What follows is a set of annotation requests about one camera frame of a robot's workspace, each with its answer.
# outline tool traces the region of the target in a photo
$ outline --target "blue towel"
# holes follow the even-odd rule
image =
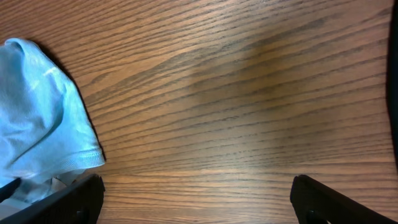
[[[0,187],[104,164],[74,83],[33,42],[0,46]]]

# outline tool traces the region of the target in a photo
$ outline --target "wrinkled fabric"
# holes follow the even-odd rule
[[[33,42],[0,47],[0,187],[104,164],[74,83]]]

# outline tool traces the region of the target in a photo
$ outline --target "wooden surface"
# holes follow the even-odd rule
[[[107,157],[98,223],[297,223],[307,174],[398,220],[384,100],[392,0],[2,1]]]

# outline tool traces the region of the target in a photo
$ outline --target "blue cloth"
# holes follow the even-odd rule
[[[74,83],[33,42],[0,46],[0,187],[104,164]]]

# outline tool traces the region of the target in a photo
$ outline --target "wooden table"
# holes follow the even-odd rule
[[[307,174],[398,220],[384,99],[392,0],[2,1],[107,157],[99,223],[297,223]]]

